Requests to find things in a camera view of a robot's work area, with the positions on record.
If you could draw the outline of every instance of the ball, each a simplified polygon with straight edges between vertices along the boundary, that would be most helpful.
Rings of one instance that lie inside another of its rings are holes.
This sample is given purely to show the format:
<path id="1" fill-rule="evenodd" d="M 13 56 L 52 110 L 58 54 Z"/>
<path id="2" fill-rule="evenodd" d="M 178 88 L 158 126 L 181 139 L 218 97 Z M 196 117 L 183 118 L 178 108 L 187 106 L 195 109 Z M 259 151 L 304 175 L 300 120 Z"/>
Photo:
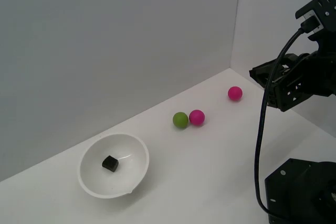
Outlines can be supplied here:
<path id="1" fill-rule="evenodd" d="M 205 120 L 205 115 L 201 110 L 193 110 L 189 115 L 190 123 L 200 126 Z"/>
<path id="2" fill-rule="evenodd" d="M 173 117 L 174 125 L 181 129 L 184 129 L 188 126 L 188 121 L 188 116 L 183 112 L 177 112 Z"/>
<path id="3" fill-rule="evenodd" d="M 240 87 L 231 87 L 227 92 L 229 98 L 233 101 L 239 101 L 243 96 L 243 91 Z"/>

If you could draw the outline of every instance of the white table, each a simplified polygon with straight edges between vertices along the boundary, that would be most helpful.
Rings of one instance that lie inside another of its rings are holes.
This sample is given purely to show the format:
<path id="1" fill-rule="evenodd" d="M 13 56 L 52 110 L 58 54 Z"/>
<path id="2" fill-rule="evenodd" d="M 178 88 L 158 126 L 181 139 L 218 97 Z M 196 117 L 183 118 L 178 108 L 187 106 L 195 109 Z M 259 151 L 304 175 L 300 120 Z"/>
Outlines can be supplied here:
<path id="1" fill-rule="evenodd" d="M 244 97 L 228 100 L 229 87 Z M 262 91 L 231 69 L 0 183 L 0 223 L 268 223 L 255 200 L 253 158 Z M 178 130 L 177 111 L 206 123 Z M 150 152 L 145 179 L 130 195 L 96 199 L 77 182 L 85 149 L 113 132 L 139 136 Z M 268 109 L 260 173 L 288 158 L 334 161 L 336 140 L 298 114 Z"/>

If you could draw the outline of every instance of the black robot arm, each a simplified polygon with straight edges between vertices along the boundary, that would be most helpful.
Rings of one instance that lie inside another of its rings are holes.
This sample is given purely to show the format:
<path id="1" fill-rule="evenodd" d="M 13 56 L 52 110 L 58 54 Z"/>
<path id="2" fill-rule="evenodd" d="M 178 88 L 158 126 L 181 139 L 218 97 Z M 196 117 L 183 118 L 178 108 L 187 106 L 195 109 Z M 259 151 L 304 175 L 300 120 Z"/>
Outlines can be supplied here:
<path id="1" fill-rule="evenodd" d="M 256 197 L 269 223 L 335 224 L 336 163 L 289 159 L 265 179 L 267 207 L 260 195 L 259 163 L 267 106 L 286 111 L 312 95 L 336 94 L 336 0 L 313 0 L 296 12 L 306 21 L 279 56 L 250 71 L 265 88 L 254 161 Z M 304 33 L 319 44 L 312 54 L 286 54 Z"/>
<path id="2" fill-rule="evenodd" d="M 276 70 L 268 106 L 286 111 L 312 95 L 336 94 L 336 0 L 313 0 L 296 12 L 296 19 L 316 17 L 319 26 L 311 41 L 319 44 L 312 54 L 287 54 Z M 263 88 L 275 60 L 250 70 L 250 76 Z"/>

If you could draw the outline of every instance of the bowl rim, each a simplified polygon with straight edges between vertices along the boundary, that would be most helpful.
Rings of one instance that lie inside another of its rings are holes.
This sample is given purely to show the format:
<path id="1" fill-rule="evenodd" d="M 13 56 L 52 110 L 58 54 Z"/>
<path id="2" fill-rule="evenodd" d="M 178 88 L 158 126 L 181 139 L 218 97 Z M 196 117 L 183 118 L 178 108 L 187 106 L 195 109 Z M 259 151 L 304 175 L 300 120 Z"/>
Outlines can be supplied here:
<path id="1" fill-rule="evenodd" d="M 85 154 L 88 152 L 89 149 L 92 148 L 92 146 L 94 144 L 96 144 L 98 141 L 108 137 L 108 136 L 113 136 L 113 135 L 127 135 L 127 136 L 130 136 L 130 137 L 133 137 L 135 138 L 136 140 L 138 140 L 143 149 L 145 150 L 145 153 L 146 153 L 146 164 L 145 164 L 145 168 L 141 174 L 141 176 L 139 177 L 139 180 L 137 182 L 134 183 L 133 185 L 133 188 L 130 190 L 130 191 L 126 191 L 124 193 L 118 193 L 118 194 L 111 194 L 111 195 L 104 195 L 104 194 L 97 194 L 93 191 L 91 191 L 83 182 L 82 180 L 82 177 L 81 177 L 81 174 L 80 174 L 80 168 L 81 168 L 81 164 L 82 164 L 82 161 L 83 161 L 83 158 L 85 156 Z M 133 190 L 138 186 L 138 184 L 142 181 L 142 179 L 145 177 L 146 173 L 147 173 L 147 170 L 148 170 L 148 166 L 149 166 L 149 152 L 148 152 L 148 149 L 147 149 L 147 146 L 145 145 L 145 143 L 137 136 L 135 135 L 132 135 L 132 134 L 129 134 L 129 133 L 124 133 L 124 132 L 117 132 L 117 133 L 111 133 L 111 134 L 107 134 L 107 135 L 104 135 L 102 136 L 101 138 L 95 140 L 85 151 L 84 153 L 82 154 L 81 158 L 80 158 L 80 161 L 79 161 L 79 165 L 78 165 L 78 168 L 77 168 L 77 178 L 78 178 L 78 181 L 79 181 L 79 184 L 80 186 L 83 188 L 83 190 L 85 192 L 87 192 L 88 194 L 96 197 L 96 198 L 101 198 L 101 199 L 112 199 L 112 198 L 117 198 L 117 197 L 120 197 L 120 196 L 123 196 L 125 194 L 130 194 L 133 192 Z"/>

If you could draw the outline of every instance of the white wall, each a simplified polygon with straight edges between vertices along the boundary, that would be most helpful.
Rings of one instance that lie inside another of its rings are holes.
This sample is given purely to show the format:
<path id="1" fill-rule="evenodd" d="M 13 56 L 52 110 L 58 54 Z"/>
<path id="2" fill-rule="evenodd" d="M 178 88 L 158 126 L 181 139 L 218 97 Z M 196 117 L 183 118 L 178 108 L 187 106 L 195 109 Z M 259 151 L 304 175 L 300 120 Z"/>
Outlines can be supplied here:
<path id="1" fill-rule="evenodd" d="M 295 12 L 310 1 L 239 0 L 231 67 L 249 78 L 250 69 L 275 59 L 287 40 L 300 27 L 300 21 L 295 19 Z M 303 35 L 289 52 L 301 54 L 313 52 L 317 48 L 317 43 Z M 312 97 L 294 110 L 336 136 L 334 96 Z"/>
<path id="2" fill-rule="evenodd" d="M 229 67 L 237 0 L 0 4 L 0 180 Z"/>

